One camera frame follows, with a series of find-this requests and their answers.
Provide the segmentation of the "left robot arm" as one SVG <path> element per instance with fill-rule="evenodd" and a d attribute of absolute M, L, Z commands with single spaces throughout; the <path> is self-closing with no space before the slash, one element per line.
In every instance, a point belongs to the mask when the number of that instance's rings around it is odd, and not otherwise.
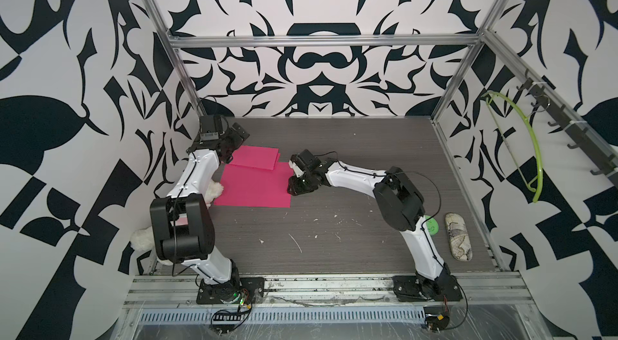
<path fill-rule="evenodd" d="M 231 293 L 240 288 L 238 267 L 216 247 L 207 192 L 220 165 L 230 163 L 248 137 L 243 127 L 229 124 L 225 116 L 201 117 L 183 174 L 166 197 L 150 206 L 157 257 L 182 266 L 183 272 L 194 271 L 205 285 Z"/>

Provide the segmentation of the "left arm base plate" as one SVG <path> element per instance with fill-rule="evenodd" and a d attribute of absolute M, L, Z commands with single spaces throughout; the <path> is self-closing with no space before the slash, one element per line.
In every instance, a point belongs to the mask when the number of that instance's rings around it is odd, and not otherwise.
<path fill-rule="evenodd" d="M 263 277 L 241 277 L 223 284 L 201 279 L 196 303 L 198 305 L 251 304 L 263 296 L 266 279 Z"/>

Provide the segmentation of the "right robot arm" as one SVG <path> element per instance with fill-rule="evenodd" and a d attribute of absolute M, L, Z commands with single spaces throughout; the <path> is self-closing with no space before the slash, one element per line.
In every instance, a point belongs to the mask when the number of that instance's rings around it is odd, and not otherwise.
<path fill-rule="evenodd" d="M 320 159 L 309 150 L 291 156 L 293 175 L 287 192 L 305 195 L 320 187 L 339 187 L 375 199 L 386 223 L 400 232 L 415 262 L 419 282 L 439 291 L 452 280 L 450 270 L 428 232 L 424 198 L 404 171 L 370 170 L 350 166 L 334 158 Z"/>

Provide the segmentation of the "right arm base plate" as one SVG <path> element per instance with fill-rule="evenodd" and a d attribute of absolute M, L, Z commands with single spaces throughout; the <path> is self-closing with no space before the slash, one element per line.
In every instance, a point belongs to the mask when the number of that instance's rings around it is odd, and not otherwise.
<path fill-rule="evenodd" d="M 421 276 L 394 276 L 393 291 L 402 302 L 461 301 L 463 293 L 452 275 L 429 280 Z"/>

